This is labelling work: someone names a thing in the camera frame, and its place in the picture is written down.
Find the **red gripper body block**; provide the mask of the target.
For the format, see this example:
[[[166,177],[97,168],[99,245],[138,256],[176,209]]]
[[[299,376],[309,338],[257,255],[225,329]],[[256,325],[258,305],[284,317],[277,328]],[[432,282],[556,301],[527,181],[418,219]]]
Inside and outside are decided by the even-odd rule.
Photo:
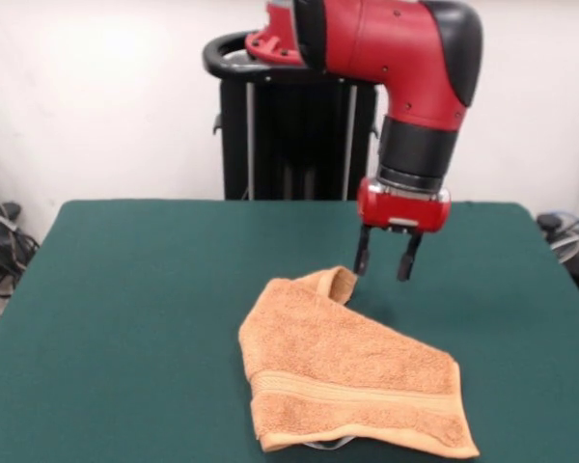
[[[439,232],[447,221],[452,201],[450,192],[425,194],[398,189],[380,183],[374,177],[361,180],[358,215],[366,226],[410,229],[416,232]]]

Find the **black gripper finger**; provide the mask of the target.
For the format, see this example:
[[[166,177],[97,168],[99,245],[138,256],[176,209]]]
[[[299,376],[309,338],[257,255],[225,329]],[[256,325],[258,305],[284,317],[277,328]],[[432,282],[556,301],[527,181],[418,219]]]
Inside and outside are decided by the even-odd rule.
[[[371,226],[367,224],[361,225],[357,252],[353,265],[353,272],[358,276],[363,276],[368,268],[370,258],[369,244],[371,231],[372,231]]]
[[[411,278],[412,269],[415,258],[421,246],[423,235],[418,232],[411,234],[407,247],[401,256],[400,266],[398,269],[397,280],[399,282],[407,282]]]

